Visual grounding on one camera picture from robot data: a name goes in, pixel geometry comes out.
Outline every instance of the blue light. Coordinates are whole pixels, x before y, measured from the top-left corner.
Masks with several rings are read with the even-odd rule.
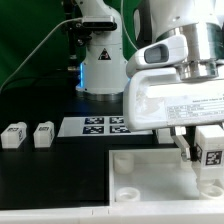
[[[80,64],[80,87],[83,88],[83,64]]]

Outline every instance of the white cube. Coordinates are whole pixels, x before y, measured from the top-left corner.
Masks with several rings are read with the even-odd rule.
[[[54,139],[54,124],[40,123],[33,134],[35,148],[49,148]]]
[[[224,130],[219,125],[196,127],[195,145],[203,167],[224,165]]]
[[[10,124],[1,134],[2,148],[18,148],[26,138],[27,125],[23,122]]]

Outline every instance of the wire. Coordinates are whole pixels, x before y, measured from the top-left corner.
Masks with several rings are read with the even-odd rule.
[[[55,74],[55,73],[64,73],[64,72],[68,72],[68,69],[61,69],[61,68],[58,68],[58,69],[55,69],[55,70],[52,70],[52,71],[49,71],[49,72],[46,72],[45,74],[43,74],[42,76],[38,76],[36,78],[36,80],[31,84],[31,86],[35,86],[37,82],[39,82],[43,77],[46,77],[46,76],[49,76],[49,75],[52,75],[52,74]]]
[[[121,20],[122,20],[122,25],[123,25],[123,29],[124,29],[124,32],[126,34],[126,37],[128,38],[128,41],[129,43],[132,45],[132,47],[137,51],[138,48],[135,46],[135,44],[132,42],[129,34],[128,34],[128,31],[126,29],[126,26],[125,26],[125,22],[124,22],[124,0],[121,0]]]
[[[26,76],[26,77],[19,77],[19,78],[15,78],[15,79],[13,79],[13,80],[7,82],[7,83],[5,84],[5,86],[4,86],[4,88],[5,88],[6,86],[11,85],[11,84],[14,83],[14,82],[18,82],[18,81],[21,81],[21,80],[24,80],[24,79],[38,79],[38,81],[39,81],[39,80],[41,80],[41,79],[66,79],[66,78],[69,78],[69,77],[72,78],[73,76],[54,76],[54,77],[46,77],[46,76],[43,76],[43,77]]]
[[[59,23],[53,30],[51,30],[51,32],[40,42],[40,44],[37,45],[37,47],[28,55],[28,57],[20,64],[20,66],[4,81],[4,83],[0,87],[0,95],[2,93],[2,89],[9,82],[9,80],[12,79],[21,70],[21,68],[29,61],[29,59],[39,50],[39,48],[50,38],[50,36],[59,27],[61,27],[65,23],[75,22],[75,21],[79,21],[79,20],[80,20],[80,18],[65,20],[65,21]]]

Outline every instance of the black table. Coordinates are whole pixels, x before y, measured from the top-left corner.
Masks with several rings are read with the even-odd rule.
[[[108,152],[148,148],[155,135],[55,137],[49,149],[34,148],[39,123],[52,121],[57,135],[64,117],[122,116],[122,102],[77,98],[66,86],[24,87],[0,96],[0,131],[25,122],[18,150],[0,146],[0,210],[109,205]]]

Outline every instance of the sticker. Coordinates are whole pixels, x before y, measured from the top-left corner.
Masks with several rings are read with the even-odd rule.
[[[124,133],[131,133],[124,125],[114,125],[110,126],[110,133],[111,134],[124,134]]]
[[[108,54],[106,48],[103,49],[103,51],[102,51],[100,57],[98,58],[98,60],[101,60],[101,61],[103,61],[103,60],[111,60],[110,55]]]
[[[19,128],[9,128],[7,131],[8,132],[14,132],[14,131],[17,131]]]
[[[124,118],[123,117],[110,117],[110,124],[123,124]]]
[[[85,124],[104,124],[103,117],[89,117],[85,119]]]
[[[82,133],[87,135],[103,134],[104,126],[85,126]]]
[[[169,125],[223,120],[224,97],[221,94],[208,98],[202,96],[172,97],[172,99],[166,99],[166,112]]]
[[[39,131],[48,131],[49,127],[40,127]]]
[[[222,162],[222,151],[207,152],[206,166],[220,165]]]

